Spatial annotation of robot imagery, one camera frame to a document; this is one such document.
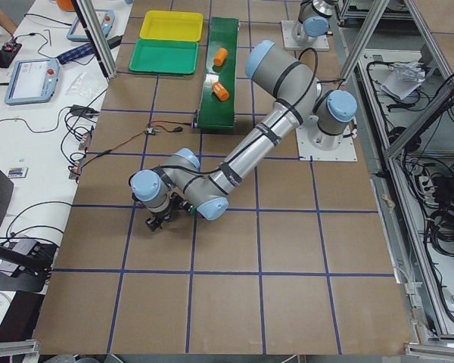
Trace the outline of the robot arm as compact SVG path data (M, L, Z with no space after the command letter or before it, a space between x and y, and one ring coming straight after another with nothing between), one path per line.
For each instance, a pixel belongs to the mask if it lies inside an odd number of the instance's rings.
M327 33L329 19L338 0L308 0L300 3L294 35L298 38L317 38Z
M333 150L356 115L357 102L348 91L324 88L315 70L270 40L252 50L245 73L274 97L272 111L216 169L202 172L195 154L182 148L165 163L130 177L132 199L151 213L145 221L151 231L174 210L218 219L229 206L227 196L292 130L310 126L311 144Z

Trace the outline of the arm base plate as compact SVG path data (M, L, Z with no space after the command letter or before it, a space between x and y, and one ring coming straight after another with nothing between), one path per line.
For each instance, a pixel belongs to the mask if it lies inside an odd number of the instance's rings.
M342 134L327 135L318 127L318 118L295 129L299 159L303 161L356 162L357 155L350 126Z
M283 20L281 22L284 49L302 51L312 47L317 51L329 51L328 38L326 35L318 37L308 36L297 20Z

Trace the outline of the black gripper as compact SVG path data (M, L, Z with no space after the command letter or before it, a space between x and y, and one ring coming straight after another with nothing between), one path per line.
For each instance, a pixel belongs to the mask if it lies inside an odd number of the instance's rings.
M157 229L162 229L164 222L169 222L172 218L172 213L154 213L151 217L145 220L146 226L151 231L156 231Z

